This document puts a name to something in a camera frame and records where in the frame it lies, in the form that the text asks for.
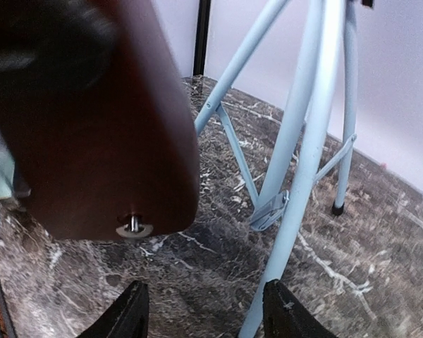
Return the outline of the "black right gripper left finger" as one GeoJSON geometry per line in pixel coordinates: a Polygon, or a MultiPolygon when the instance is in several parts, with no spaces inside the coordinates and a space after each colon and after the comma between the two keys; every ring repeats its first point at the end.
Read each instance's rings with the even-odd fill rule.
{"type": "Polygon", "coordinates": [[[146,338],[148,322],[148,286],[135,280],[78,338],[146,338]]]}

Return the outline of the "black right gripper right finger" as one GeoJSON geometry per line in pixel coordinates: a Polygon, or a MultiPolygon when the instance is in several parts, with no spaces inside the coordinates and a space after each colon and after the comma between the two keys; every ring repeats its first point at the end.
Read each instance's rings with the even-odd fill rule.
{"type": "Polygon", "coordinates": [[[280,280],[264,285],[263,325],[270,338],[335,338],[280,280]]]}

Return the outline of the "grey perforated music stand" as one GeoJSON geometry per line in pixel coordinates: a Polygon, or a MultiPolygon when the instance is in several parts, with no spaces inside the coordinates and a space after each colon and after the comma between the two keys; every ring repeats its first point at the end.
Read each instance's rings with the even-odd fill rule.
{"type": "Polygon", "coordinates": [[[261,232],[274,223],[279,229],[240,337],[253,337],[262,325],[262,299],[267,285],[281,278],[297,238],[313,186],[331,169],[338,169],[334,215],[342,214],[353,144],[357,138],[358,50],[354,1],[311,1],[297,69],[288,93],[283,119],[261,189],[255,187],[243,150],[222,101],[236,77],[286,6],[269,1],[245,36],[195,119],[197,132],[217,115],[245,181],[254,212],[250,227],[261,232]],[[345,65],[343,144],[320,163],[339,63],[345,65]]]}

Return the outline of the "red-brown wooden metronome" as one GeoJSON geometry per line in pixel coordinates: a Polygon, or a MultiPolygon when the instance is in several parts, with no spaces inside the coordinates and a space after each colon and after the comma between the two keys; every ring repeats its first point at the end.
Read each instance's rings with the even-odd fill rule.
{"type": "Polygon", "coordinates": [[[0,1],[0,150],[13,196],[57,239],[193,224],[190,104],[151,1],[0,1]]]}

